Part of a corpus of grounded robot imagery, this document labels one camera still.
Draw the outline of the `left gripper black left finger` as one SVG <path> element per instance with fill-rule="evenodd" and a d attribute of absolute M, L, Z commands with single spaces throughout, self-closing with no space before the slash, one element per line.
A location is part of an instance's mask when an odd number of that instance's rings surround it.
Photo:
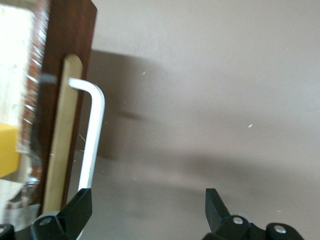
<path fill-rule="evenodd" d="M 56 215 L 39 218 L 30 227 L 33 240 L 76 240 L 92 215 L 92 191 L 82 188 Z"/>

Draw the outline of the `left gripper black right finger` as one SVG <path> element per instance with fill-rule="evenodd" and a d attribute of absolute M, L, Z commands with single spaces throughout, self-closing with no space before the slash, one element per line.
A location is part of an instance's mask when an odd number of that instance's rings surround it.
<path fill-rule="evenodd" d="M 210 228 L 205 240 L 244 240 L 248 236 L 250 223 L 242 216 L 231 215 L 214 188 L 205 191 L 205 216 Z"/>

